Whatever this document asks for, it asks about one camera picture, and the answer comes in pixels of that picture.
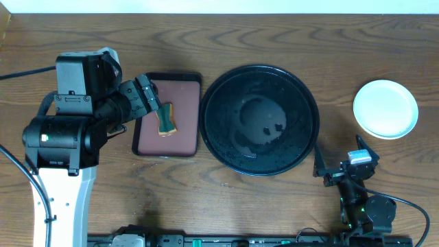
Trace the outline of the light green plate front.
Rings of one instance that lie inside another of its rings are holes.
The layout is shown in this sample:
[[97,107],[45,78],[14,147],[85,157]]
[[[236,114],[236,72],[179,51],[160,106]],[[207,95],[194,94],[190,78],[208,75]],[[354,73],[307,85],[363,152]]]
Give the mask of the light green plate front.
[[414,129],[418,121],[418,104],[403,85],[391,80],[374,80],[357,92],[353,114],[368,134],[393,140]]

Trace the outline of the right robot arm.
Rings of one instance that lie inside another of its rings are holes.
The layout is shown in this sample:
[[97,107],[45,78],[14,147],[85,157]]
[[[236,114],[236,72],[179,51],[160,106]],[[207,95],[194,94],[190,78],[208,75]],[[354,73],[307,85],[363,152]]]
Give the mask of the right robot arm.
[[357,135],[357,150],[350,151],[338,168],[328,168],[316,146],[313,176],[322,177],[324,186],[336,186],[340,193],[340,215],[349,231],[340,234],[340,243],[354,246],[384,246],[384,235],[392,232],[396,202],[383,196],[369,196],[364,181],[375,174],[379,156]]

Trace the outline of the orange green sponge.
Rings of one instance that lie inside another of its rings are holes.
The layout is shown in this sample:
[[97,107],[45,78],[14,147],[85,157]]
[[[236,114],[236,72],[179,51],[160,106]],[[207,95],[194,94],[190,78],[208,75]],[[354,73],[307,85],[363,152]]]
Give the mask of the orange green sponge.
[[156,111],[156,117],[158,119],[159,136],[169,136],[178,131],[174,121],[174,106],[172,103],[162,104]]

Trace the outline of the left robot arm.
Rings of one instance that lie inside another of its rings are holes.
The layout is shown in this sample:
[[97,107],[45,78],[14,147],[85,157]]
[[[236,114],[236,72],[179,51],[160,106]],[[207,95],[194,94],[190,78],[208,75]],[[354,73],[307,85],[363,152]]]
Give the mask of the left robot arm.
[[160,108],[142,74],[123,81],[117,52],[71,51],[56,59],[58,88],[23,131],[32,176],[35,246],[85,246],[100,149],[126,124]]

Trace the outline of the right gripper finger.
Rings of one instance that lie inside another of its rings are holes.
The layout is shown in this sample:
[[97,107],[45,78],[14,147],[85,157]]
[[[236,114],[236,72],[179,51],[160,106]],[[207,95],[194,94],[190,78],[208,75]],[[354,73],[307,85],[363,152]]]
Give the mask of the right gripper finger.
[[363,140],[363,138],[359,134],[357,134],[355,138],[359,150],[367,150],[373,161],[379,160],[379,155],[372,148],[369,147],[369,145]]
[[313,176],[314,177],[324,177],[327,174],[326,163],[323,159],[323,155],[317,144],[314,146],[314,165],[313,165]]

